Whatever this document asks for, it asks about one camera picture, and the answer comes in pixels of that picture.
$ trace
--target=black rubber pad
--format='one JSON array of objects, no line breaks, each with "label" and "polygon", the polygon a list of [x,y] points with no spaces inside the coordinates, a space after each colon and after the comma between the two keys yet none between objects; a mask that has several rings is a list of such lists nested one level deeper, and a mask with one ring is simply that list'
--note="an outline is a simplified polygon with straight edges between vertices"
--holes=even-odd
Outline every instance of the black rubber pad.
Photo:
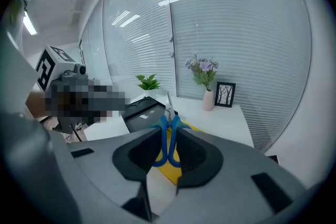
[{"label": "black rubber pad", "polygon": [[90,148],[84,148],[82,150],[78,150],[78,151],[72,151],[71,154],[74,158],[78,158],[78,157],[81,157],[81,156],[84,156],[84,155],[87,155],[87,154],[90,154],[90,153],[93,153],[94,151]]},{"label": "black rubber pad", "polygon": [[292,203],[292,200],[266,173],[252,175],[251,178],[275,213]]},{"label": "black rubber pad", "polygon": [[177,189],[205,185],[217,175],[223,165],[223,155],[215,145],[183,128],[176,130],[176,150],[182,170]]},{"label": "black rubber pad", "polygon": [[118,147],[112,155],[113,164],[127,180],[145,183],[160,153],[161,142],[161,128],[149,129],[148,133]]}]

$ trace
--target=black slot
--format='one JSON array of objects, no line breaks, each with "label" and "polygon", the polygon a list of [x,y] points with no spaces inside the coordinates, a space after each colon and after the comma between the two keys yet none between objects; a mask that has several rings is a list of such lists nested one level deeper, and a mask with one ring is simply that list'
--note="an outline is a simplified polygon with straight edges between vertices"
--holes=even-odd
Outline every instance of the black slot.
[{"label": "black slot", "polygon": [[252,175],[251,178],[275,213],[280,212],[292,203],[292,200],[266,173]]},{"label": "black slot", "polygon": [[81,156],[84,156],[84,155],[87,155],[87,154],[90,154],[90,153],[93,153],[94,151],[90,148],[84,148],[82,150],[78,150],[78,151],[72,151],[71,154],[74,158],[78,158],[78,157],[81,157]]}]

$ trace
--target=green plant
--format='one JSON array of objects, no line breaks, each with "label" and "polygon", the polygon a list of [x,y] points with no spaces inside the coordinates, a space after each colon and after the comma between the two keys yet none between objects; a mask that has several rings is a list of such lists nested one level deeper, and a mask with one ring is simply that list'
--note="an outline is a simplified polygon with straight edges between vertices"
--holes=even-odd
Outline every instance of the green plant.
[{"label": "green plant", "polygon": [[147,79],[145,79],[144,75],[137,75],[137,79],[142,82],[142,84],[138,84],[138,86],[145,91],[158,89],[160,87],[160,83],[157,79],[154,79],[156,74],[150,75]]}]

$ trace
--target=potted plant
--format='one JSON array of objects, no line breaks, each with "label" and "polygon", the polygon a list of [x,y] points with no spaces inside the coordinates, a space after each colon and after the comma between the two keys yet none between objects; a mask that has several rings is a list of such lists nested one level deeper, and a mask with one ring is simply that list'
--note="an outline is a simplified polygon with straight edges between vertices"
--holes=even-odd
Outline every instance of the potted plant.
[{"label": "potted plant", "polygon": [[214,92],[209,89],[210,83],[215,79],[216,71],[218,68],[218,62],[211,58],[197,58],[197,54],[194,54],[193,58],[186,60],[185,66],[191,69],[194,73],[194,81],[196,84],[203,84],[205,86],[205,93],[203,97],[203,109],[209,111],[213,107]]},{"label": "potted plant", "polygon": [[157,79],[154,79],[156,74],[150,75],[147,79],[145,79],[144,75],[137,75],[137,79],[141,81],[141,84],[138,86],[144,90],[146,96],[150,96],[151,98],[156,98],[156,90],[160,87],[160,83]]}]

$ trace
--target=picture frame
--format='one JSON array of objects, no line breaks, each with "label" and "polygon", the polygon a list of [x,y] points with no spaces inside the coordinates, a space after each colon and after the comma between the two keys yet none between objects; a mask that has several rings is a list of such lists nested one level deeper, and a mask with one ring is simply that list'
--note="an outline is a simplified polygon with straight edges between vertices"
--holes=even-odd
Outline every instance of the picture frame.
[{"label": "picture frame", "polygon": [[215,96],[215,105],[231,108],[235,95],[236,84],[229,82],[218,82]]}]

